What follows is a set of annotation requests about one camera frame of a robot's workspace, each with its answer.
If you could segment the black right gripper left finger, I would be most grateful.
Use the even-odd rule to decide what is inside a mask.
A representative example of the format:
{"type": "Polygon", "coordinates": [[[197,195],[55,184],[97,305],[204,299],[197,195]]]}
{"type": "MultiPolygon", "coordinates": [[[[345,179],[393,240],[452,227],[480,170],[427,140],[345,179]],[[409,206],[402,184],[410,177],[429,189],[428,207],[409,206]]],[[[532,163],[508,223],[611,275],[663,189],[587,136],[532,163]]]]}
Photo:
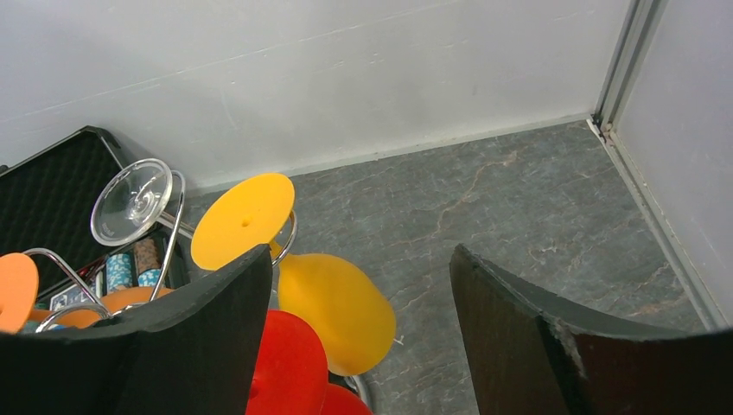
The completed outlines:
{"type": "Polygon", "coordinates": [[[271,294],[266,245],[86,329],[1,337],[4,414],[242,414],[271,294]]]}

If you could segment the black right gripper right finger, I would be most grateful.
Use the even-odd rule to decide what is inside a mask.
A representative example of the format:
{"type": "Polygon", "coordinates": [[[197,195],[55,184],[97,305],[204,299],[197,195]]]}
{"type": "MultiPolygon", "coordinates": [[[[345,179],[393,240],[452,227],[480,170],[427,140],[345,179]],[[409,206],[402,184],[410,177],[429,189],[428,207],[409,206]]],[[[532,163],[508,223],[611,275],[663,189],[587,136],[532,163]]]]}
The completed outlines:
{"type": "Polygon", "coordinates": [[[459,245],[449,275],[482,414],[729,414],[732,332],[623,319],[459,245]]]}

